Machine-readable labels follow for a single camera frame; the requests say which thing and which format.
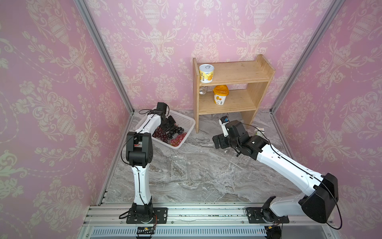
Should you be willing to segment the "black grape bunch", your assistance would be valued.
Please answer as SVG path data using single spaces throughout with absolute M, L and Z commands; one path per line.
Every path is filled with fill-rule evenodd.
M 173 139 L 183 133 L 184 133 L 184 129 L 182 127 L 174 126 L 171 129 L 169 129 L 169 131 L 167 132 L 167 137 L 168 139 Z

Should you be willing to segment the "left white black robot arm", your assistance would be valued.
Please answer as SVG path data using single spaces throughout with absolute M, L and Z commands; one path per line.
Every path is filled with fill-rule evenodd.
M 149 166 L 154 155 L 152 135 L 158 127 L 166 130 L 174 123 L 167 117 L 166 110 L 150 110 L 142 125 L 127 134 L 122 161 L 133 171 L 135 193 L 131 208 L 119 218 L 126 219 L 128 224 L 157 222 L 149 189 Z

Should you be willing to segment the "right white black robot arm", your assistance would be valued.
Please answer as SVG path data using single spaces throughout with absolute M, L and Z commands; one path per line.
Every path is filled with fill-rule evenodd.
M 261 208 L 247 208 L 249 219 L 285 224 L 289 216 L 306 215 L 317 223 L 328 222 L 333 210 L 339 208 L 338 179 L 334 175 L 322 175 L 296 162 L 276 149 L 264 134 L 250 136 L 238 120 L 224 116 L 218 122 L 222 133 L 212 138 L 215 148 L 230 147 L 238 156 L 248 156 L 272 168 L 301 190 L 294 196 L 272 196 Z

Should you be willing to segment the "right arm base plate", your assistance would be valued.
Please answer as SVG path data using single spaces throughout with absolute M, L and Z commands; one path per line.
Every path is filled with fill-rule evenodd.
M 250 224 L 288 224 L 288 216 L 278 217 L 270 209 L 261 207 L 247 207 L 245 214 Z

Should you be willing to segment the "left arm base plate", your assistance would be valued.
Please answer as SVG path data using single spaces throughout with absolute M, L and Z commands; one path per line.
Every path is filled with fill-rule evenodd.
M 144 210 L 143 213 L 137 209 L 130 208 L 127 212 L 127 224 L 166 224 L 168 208 L 153 208 L 151 211 Z

